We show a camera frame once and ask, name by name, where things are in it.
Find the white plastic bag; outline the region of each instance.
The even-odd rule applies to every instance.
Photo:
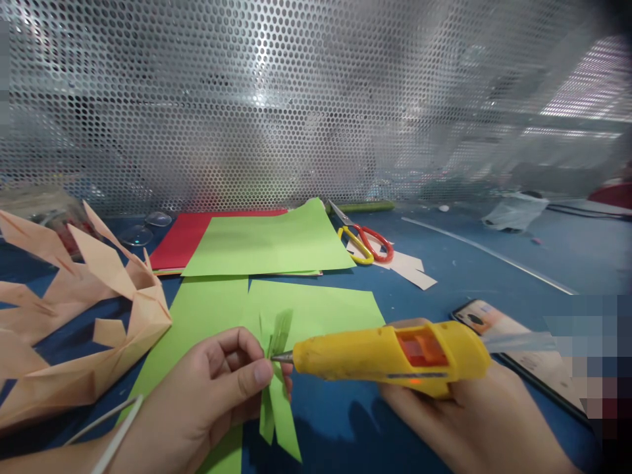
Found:
[[[481,220],[493,229],[506,228],[526,230],[531,221],[538,217],[546,206],[548,199],[533,197],[528,194],[514,193],[504,196],[502,201]]]

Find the yellow hot glue gun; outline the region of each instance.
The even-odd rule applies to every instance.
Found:
[[[491,364],[481,339],[457,321],[317,336],[272,360],[325,380],[397,384],[439,399],[450,398],[449,382],[482,378]]]

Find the glue gun nozzle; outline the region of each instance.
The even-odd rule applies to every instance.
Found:
[[[291,363],[294,364],[294,357],[292,351],[284,352],[283,354],[277,354],[270,357],[273,362]]]

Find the pink origami crown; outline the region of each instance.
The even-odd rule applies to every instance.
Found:
[[[54,230],[0,211],[4,239],[59,268],[43,298],[26,285],[0,282],[0,388],[17,379],[0,406],[0,434],[70,408],[94,403],[171,326],[165,293],[145,262],[123,247],[84,202],[100,235],[117,251],[68,225],[84,263],[75,263]],[[127,332],[121,320],[96,319],[93,341],[109,350],[50,366],[31,347],[101,300],[132,301]]]

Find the phone screen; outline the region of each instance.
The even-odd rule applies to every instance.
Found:
[[[472,328],[479,336],[485,335],[489,338],[530,332],[528,328],[483,300],[474,300],[457,309],[452,317]],[[559,352],[505,352],[501,359],[522,369],[525,375],[530,375],[534,383],[543,384],[553,391],[557,398],[565,400],[585,417],[584,408],[575,394],[569,369]]]

